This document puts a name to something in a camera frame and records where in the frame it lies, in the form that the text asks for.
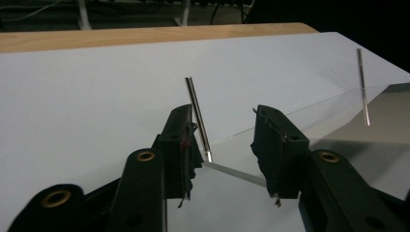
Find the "white sheet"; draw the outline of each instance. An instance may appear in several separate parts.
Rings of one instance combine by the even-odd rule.
[[[118,178],[190,102],[186,76],[212,146],[252,128],[260,103],[288,113],[358,88],[359,47],[321,33],[0,54],[0,230],[42,189]],[[410,81],[362,52],[366,86]]]

